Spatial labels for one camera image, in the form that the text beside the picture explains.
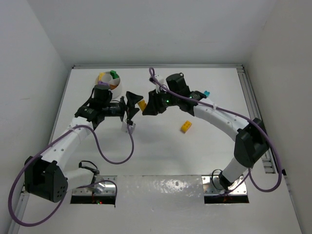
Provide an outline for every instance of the purple cable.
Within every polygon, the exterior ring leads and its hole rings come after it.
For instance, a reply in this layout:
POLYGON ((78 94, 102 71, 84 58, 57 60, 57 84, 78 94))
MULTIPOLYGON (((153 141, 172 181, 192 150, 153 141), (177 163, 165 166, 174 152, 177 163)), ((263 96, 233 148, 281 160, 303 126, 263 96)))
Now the purple cable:
MULTIPOLYGON (((130 126, 129 126, 129 125, 127 125, 127 128, 128 128, 128 133, 129 133, 129 136, 130 136, 130 139, 131 139, 131 143, 132 143, 132 149, 131 149, 130 155, 129 155, 125 160, 123 160, 123 161, 121 161, 121 162, 113 162, 113 161, 107 159, 107 158, 104 156, 104 154, 103 154, 103 152, 102 152, 102 150, 101 150, 101 148, 100 148, 100 146, 99 146, 98 137, 97 137, 95 131, 94 131, 92 128, 90 128, 90 127, 87 126, 87 125, 77 125, 77 126, 73 127, 73 129, 76 129, 76 128, 87 128, 87 129, 89 129, 89 130, 91 131, 91 133, 93 134, 93 136, 94 136, 94 138, 95 138, 95 140, 96 140, 97 148, 98 148, 98 150, 99 150, 101 156, 102 156, 107 162, 109 162, 109 163, 111 163, 111 164, 122 164, 122 163, 125 163, 126 161, 128 161, 128 160, 131 158, 131 156, 132 156, 132 154, 133 154, 133 152, 134 152, 134 148, 135 148, 135 146, 134 146, 134 140, 133 140, 133 137, 132 137, 132 134, 131 134, 130 126)), ((22 222, 21 220, 19 220, 19 219, 16 217, 16 215, 14 214, 13 207, 12 207, 12 198, 13 198, 13 192, 14 192, 14 190, 15 190, 15 188, 16 188, 16 185, 17 185, 19 179, 21 178, 21 176, 23 175, 23 173, 26 171, 26 169, 29 167, 29 165, 30 165, 33 161, 35 161, 38 157, 40 157, 40 155, 41 155, 42 153, 44 153, 47 149, 49 149, 49 148, 52 147, 55 143, 59 142, 59 141, 62 140, 64 137, 66 137, 68 134, 70 134, 70 133, 73 131, 73 129, 68 130, 66 133, 64 133, 63 135, 61 135, 61 136, 60 136, 59 138, 57 138, 56 140, 52 141, 52 142, 51 142, 50 144, 48 144, 43 150, 41 150, 41 151, 40 151, 39 153, 37 153, 34 157, 32 157, 32 158, 24 165, 24 167, 21 169, 21 171, 19 172, 19 174, 18 174, 17 177, 15 178, 15 180, 14 180, 14 182, 13 182, 13 184, 12 184, 10 193, 9 193, 8 208, 9 208, 10 216, 12 217, 12 219, 13 219, 16 223, 18 223, 18 224, 20 224, 20 225, 22 225, 22 226, 24 226, 24 227, 34 227, 34 226, 37 226, 37 225, 39 225, 39 224, 44 223, 45 221, 47 221, 52 215, 54 215, 54 213, 55 213, 55 212, 58 210, 58 208, 61 206, 61 204, 62 204, 62 202, 63 202, 63 199, 58 203, 58 205, 55 207, 55 209, 54 209, 46 218, 44 218, 43 220, 41 220, 41 221, 39 221, 39 222, 37 222, 37 223, 25 223, 25 222, 22 222)))
MULTIPOLYGON (((205 103, 205 102, 202 102, 202 101, 197 101, 197 100, 194 100, 192 98, 188 98, 188 97, 184 97, 184 96, 181 96, 179 94, 176 94, 172 91, 170 91, 169 89, 167 89, 166 87, 164 87, 161 83, 159 83, 159 81, 155 78, 155 70, 153 67, 150 67, 149 69, 149 72, 150 72, 150 75, 152 77, 152 79, 154 80, 154 82, 156 84, 158 84, 163 90, 165 90, 166 92, 168 92, 169 94, 172 94, 180 99, 184 99, 184 100, 187 100, 187 101, 193 101, 193 102, 196 102, 196 103, 199 103, 199 104, 202 104, 202 105, 205 105, 205 106, 208 106, 210 108, 213 108, 214 106, 211 105, 211 104, 208 104, 208 103, 205 103)), ((220 107, 216 107, 217 110, 219 111, 223 111, 223 112, 226 112, 226 113, 229 113, 231 115, 235 115, 235 116, 238 116, 238 117, 241 117, 243 119, 245 119, 246 121, 248 121, 250 124, 252 124, 260 133, 261 135, 265 138, 265 140, 268 142, 269 146, 271 147, 275 157, 276 157, 276 162, 277 162, 277 170, 278 170, 278 179, 277 179, 277 183, 270 189, 261 189, 259 188, 259 186, 256 185, 253 177, 252 177, 252 174, 251 174, 251 170, 250 168, 248 169, 249 173, 248 175, 250 176, 250 180, 252 181, 253 185, 261 192, 265 192, 265 193, 268 193, 268 192, 273 192, 274 190, 276 190, 279 185, 281 184, 281 181, 282 181, 282 164, 281 164, 281 160, 280 160, 280 157, 279 157, 279 154, 274 146, 274 144, 272 143, 272 141, 270 140, 270 138, 268 137, 268 135, 264 132, 264 130, 262 128, 260 128, 255 122, 253 122, 251 119, 239 114, 239 113, 235 113, 233 111, 229 111, 229 110, 226 110, 226 109, 223 109, 223 108, 220 108, 220 107)))

